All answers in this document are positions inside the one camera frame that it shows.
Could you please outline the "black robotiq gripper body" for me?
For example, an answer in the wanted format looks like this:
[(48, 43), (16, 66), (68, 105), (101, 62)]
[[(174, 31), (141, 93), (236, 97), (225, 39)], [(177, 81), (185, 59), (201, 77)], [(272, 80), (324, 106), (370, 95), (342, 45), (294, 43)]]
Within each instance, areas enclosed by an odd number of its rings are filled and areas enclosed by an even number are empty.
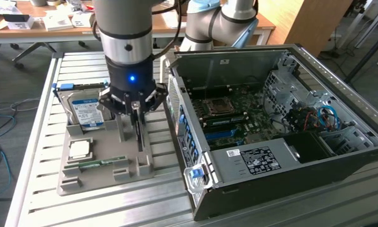
[(112, 102), (124, 105), (125, 94), (129, 94), (131, 101), (145, 100), (147, 105), (155, 104), (151, 97), (156, 90), (153, 80), (153, 60), (145, 59), (136, 64), (117, 64), (111, 59), (107, 60), (109, 72), (109, 91)]

